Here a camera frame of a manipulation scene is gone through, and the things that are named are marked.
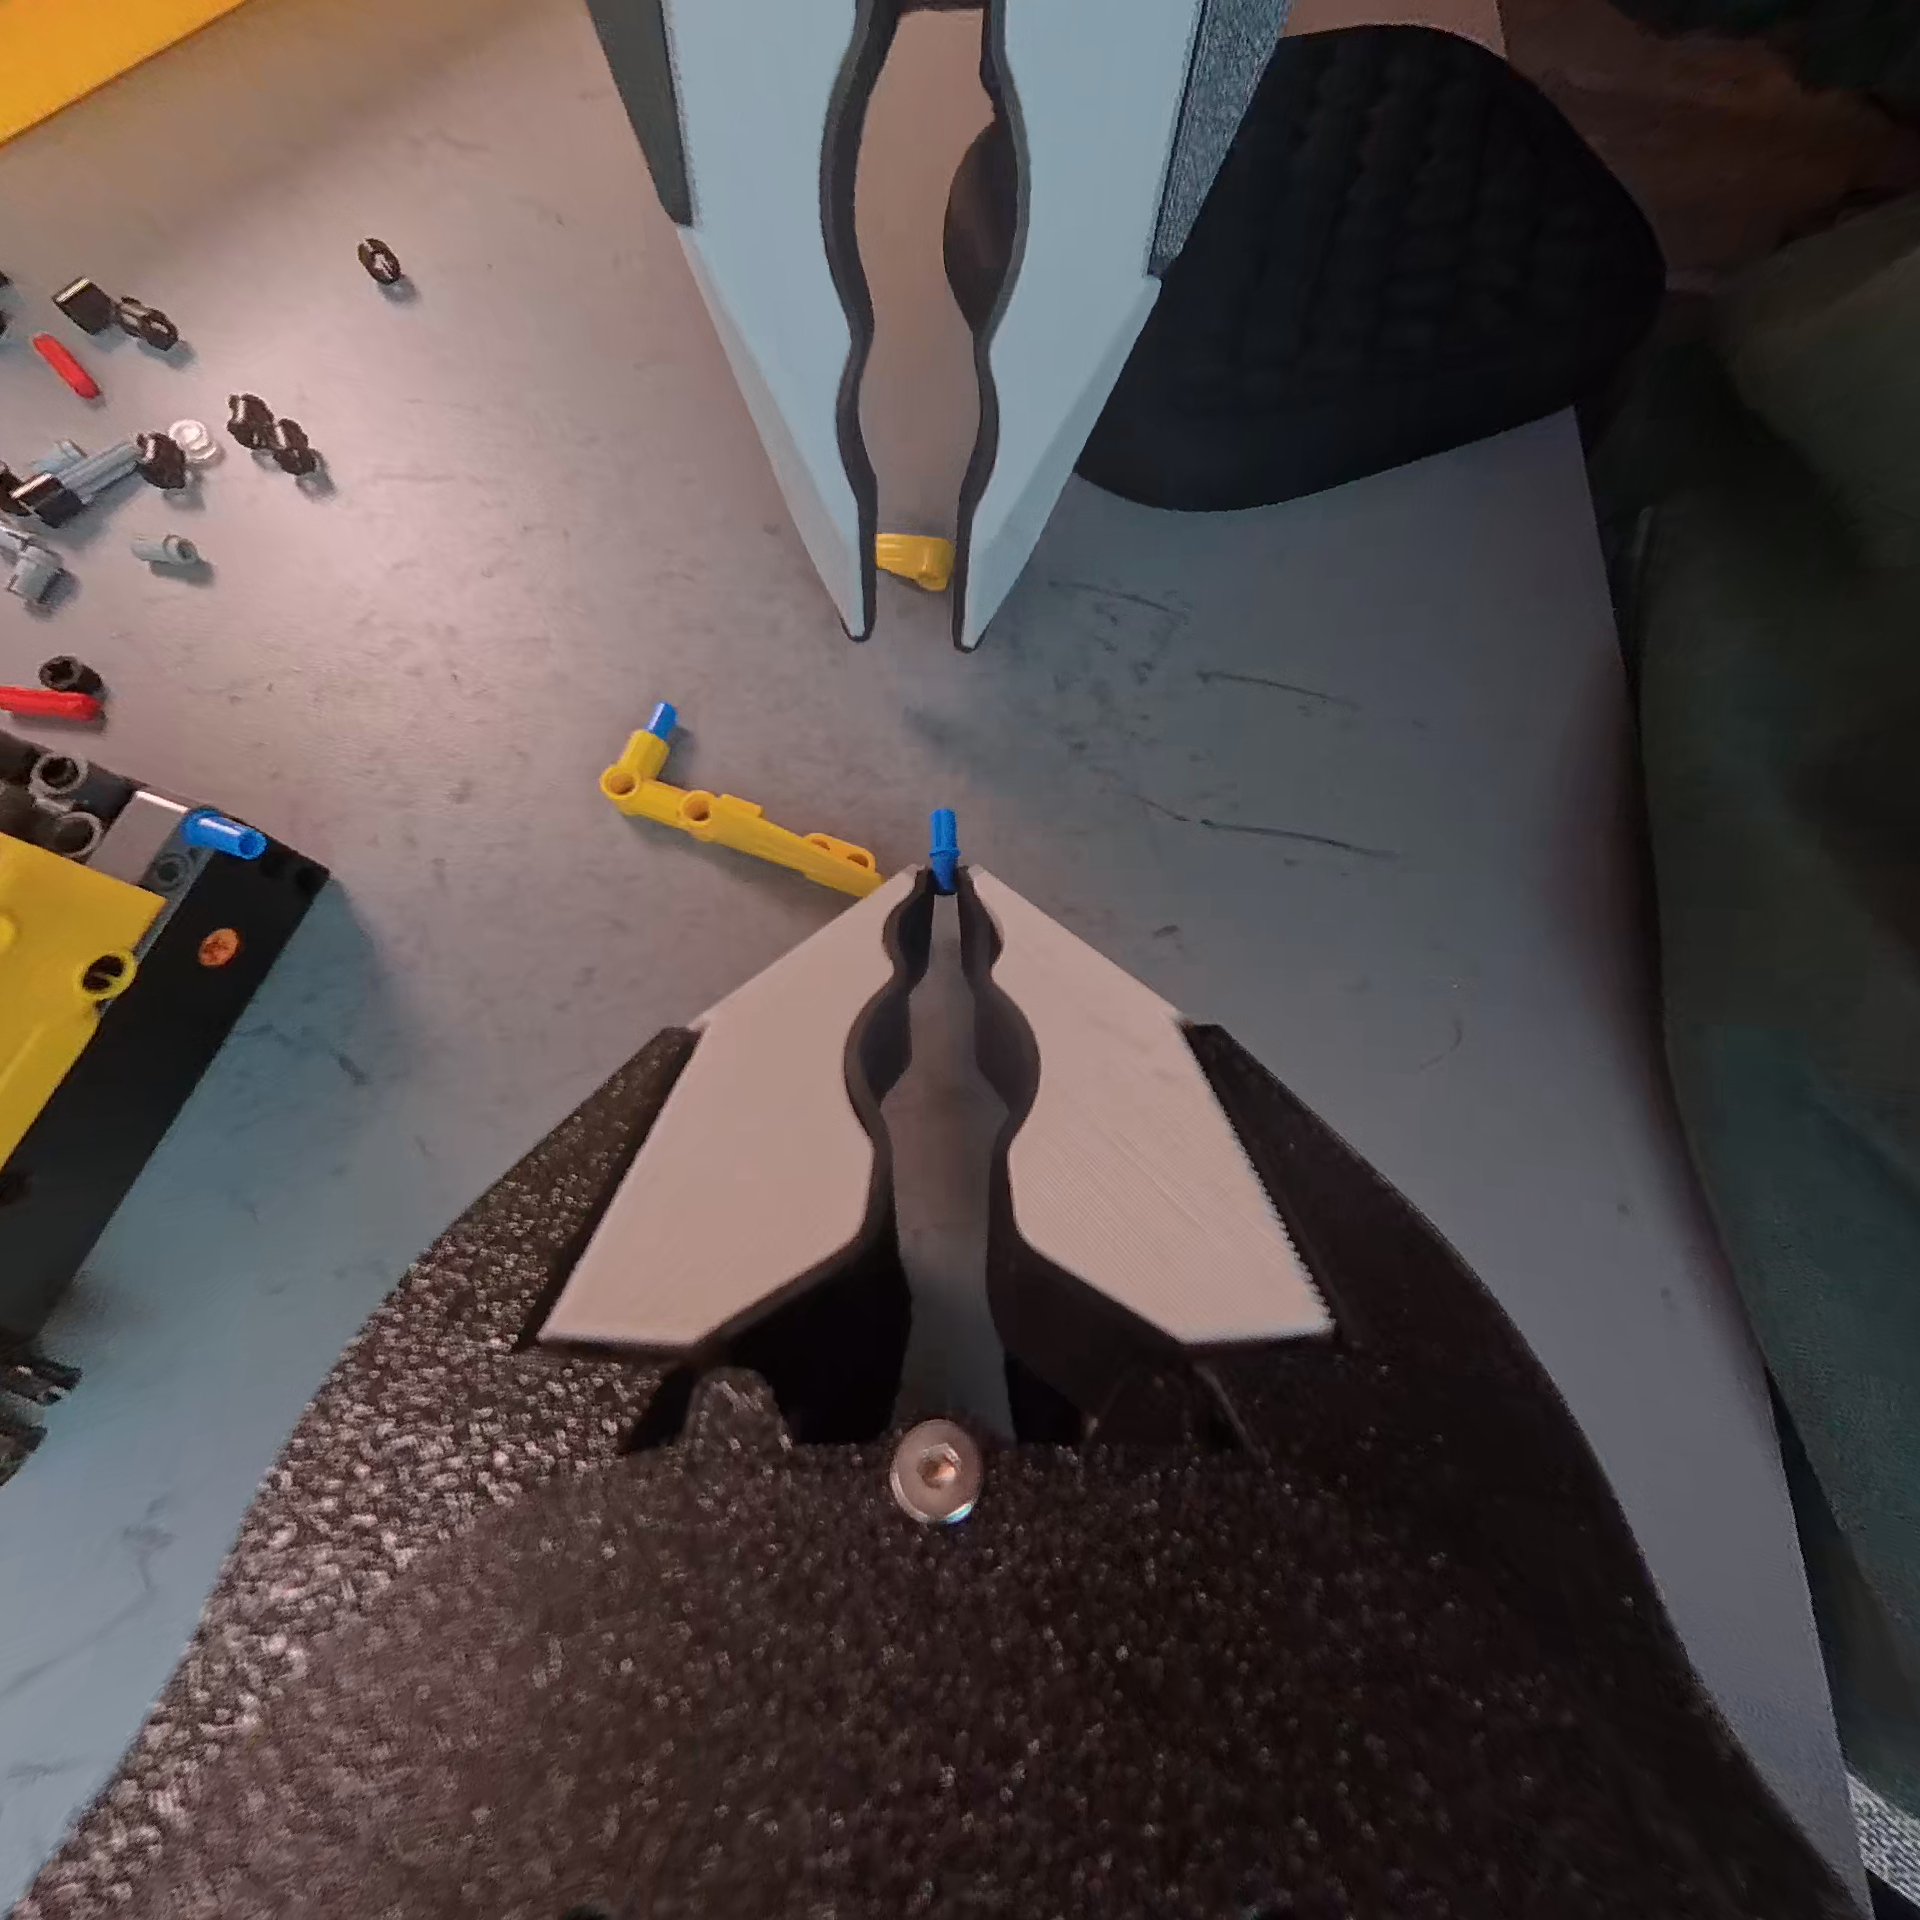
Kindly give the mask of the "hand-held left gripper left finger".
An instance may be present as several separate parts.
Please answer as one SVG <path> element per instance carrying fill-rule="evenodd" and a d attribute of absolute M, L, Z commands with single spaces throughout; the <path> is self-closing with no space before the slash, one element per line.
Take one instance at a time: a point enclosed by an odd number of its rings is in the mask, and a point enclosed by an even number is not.
<path fill-rule="evenodd" d="M 911 1323 L 881 1098 L 909 1064 L 934 880 L 903 870 L 663 1032 L 669 1064 L 532 1341 L 663 1363 L 639 1443 L 744 1369 L 802 1443 L 881 1433 Z"/>

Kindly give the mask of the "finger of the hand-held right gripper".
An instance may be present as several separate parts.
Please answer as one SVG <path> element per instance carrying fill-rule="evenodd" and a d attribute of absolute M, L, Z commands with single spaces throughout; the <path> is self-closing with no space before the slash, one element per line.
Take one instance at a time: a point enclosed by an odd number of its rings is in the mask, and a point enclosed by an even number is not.
<path fill-rule="evenodd" d="M 856 361 L 849 242 L 829 217 L 873 5 L 666 2 L 689 219 L 681 249 L 744 400 L 785 512 L 852 639 L 873 631 L 873 480 L 844 423 Z"/>
<path fill-rule="evenodd" d="M 1015 229 L 976 328 L 952 643 L 974 650 L 1047 529 L 1159 298 L 1150 270 L 1194 2 L 994 2 L 983 67 L 1012 144 Z"/>

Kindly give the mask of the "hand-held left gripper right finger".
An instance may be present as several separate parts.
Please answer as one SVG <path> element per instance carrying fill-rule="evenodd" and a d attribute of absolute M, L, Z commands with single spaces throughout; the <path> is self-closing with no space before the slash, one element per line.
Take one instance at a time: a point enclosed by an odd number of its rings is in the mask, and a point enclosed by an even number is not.
<path fill-rule="evenodd" d="M 986 1295 L 1022 1435 L 1157 1442 L 1223 1360 L 1313 1350 L 1327 1295 L 1183 1011 L 980 867 L 956 880 L 1002 1107 Z"/>

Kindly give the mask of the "pile of small lego pins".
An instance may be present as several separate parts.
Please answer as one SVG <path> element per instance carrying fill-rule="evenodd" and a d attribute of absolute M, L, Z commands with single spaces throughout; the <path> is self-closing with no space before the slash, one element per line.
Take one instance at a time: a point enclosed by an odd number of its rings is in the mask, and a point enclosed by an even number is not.
<path fill-rule="evenodd" d="M 69 280 L 54 305 L 65 320 L 124 328 L 152 352 L 166 353 L 181 345 L 169 314 L 137 298 L 114 298 L 94 279 Z M 42 327 L 26 335 L 26 346 L 74 400 L 104 405 L 101 379 L 64 335 Z M 223 432 L 256 469 L 288 475 L 301 496 L 332 491 L 329 465 L 303 424 L 277 413 L 261 395 L 231 395 Z M 221 445 L 198 417 L 182 417 L 166 429 L 144 429 L 101 447 L 64 438 L 22 469 L 4 462 L 4 594 L 24 607 L 62 599 L 69 563 L 54 536 L 129 488 L 144 488 L 169 507 L 196 498 L 204 471 L 221 456 Z M 148 570 L 206 569 L 201 551 L 185 534 L 135 538 L 129 551 Z M 95 729 L 104 721 L 104 683 L 74 656 L 48 658 L 37 683 L 4 683 L 4 718 Z"/>

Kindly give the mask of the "yellow thin lego liftarm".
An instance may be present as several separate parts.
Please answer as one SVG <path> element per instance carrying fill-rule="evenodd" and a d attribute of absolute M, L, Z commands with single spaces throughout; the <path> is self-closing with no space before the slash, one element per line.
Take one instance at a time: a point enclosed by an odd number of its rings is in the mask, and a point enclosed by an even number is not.
<path fill-rule="evenodd" d="M 598 774 L 598 793 L 623 818 L 669 827 L 704 846 L 724 848 L 802 875 L 841 895 L 864 898 L 881 886 L 876 854 L 828 831 L 793 831 L 757 802 L 678 785 L 665 779 L 669 739 L 632 731 Z"/>

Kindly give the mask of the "yellow black lego model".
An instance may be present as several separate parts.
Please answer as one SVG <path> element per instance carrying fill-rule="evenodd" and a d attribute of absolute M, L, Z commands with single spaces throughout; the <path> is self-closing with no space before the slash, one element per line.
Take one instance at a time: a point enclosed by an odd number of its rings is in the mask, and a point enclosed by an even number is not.
<path fill-rule="evenodd" d="M 80 1379 L 42 1325 L 326 885 L 252 822 L 4 731 L 4 1478 Z"/>

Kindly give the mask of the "person's green sweatshirt torso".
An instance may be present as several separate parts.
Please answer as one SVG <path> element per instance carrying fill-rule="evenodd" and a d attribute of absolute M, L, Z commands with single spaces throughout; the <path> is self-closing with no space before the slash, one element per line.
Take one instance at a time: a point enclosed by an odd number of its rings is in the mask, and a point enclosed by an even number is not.
<path fill-rule="evenodd" d="M 1589 456 L 1671 1091 L 1884 1914 L 1916 1914 L 1916 463 L 1916 194 L 1678 297 Z"/>

